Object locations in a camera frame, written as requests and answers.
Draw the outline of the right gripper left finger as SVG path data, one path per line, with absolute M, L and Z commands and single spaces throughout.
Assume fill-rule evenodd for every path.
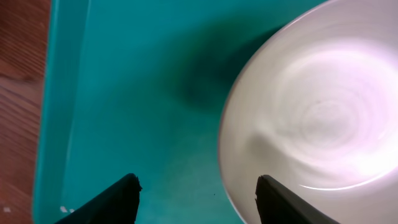
M 141 190 L 138 177 L 127 174 L 55 224 L 134 224 Z

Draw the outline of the pale green bowl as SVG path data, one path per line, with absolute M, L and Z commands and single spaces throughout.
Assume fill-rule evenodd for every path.
M 218 155 L 244 223 L 260 175 L 339 223 L 396 223 L 397 0 L 326 1 L 275 33 L 231 89 Z

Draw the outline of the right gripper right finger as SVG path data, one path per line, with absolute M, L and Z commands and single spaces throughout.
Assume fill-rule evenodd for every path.
M 262 224 L 338 224 L 269 175 L 258 177 L 256 205 Z

